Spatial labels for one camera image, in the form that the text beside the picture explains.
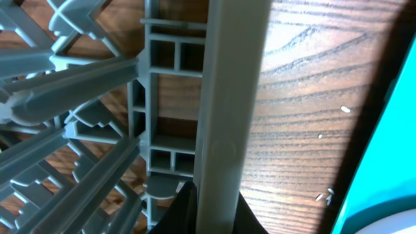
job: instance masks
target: wood grain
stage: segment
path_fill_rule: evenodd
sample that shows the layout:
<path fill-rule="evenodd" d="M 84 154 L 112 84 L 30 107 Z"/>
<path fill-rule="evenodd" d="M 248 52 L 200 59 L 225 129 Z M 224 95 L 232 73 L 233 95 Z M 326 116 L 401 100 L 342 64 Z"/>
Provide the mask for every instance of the wood grain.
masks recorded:
<path fill-rule="evenodd" d="M 47 31 L 53 12 L 46 1 L 26 0 L 21 7 Z M 160 15 L 206 22 L 207 9 L 207 0 L 163 0 Z M 269 233 L 330 232 L 387 86 L 415 32 L 415 14 L 416 4 L 408 0 L 273 1 L 241 185 Z M 97 20 L 129 56 L 135 56 L 144 46 L 142 17 L 143 1 L 113 0 Z M 19 47 L 27 45 L 18 36 L 0 33 L 0 48 Z M 112 57 L 101 42 L 87 36 L 68 53 Z M 195 134 L 200 87 L 200 79 L 159 76 L 160 131 Z M 127 123 L 124 87 L 102 101 Z M 341 105 L 352 112 L 341 111 Z M 87 146 L 99 157 L 111 148 Z M 76 159 L 68 148 L 48 157 L 69 179 Z M 144 170 L 138 159 L 123 180 L 139 187 Z M 315 201 L 328 187 L 335 190 L 330 207 Z M 112 192 L 102 208 L 112 209 L 120 199 Z"/>

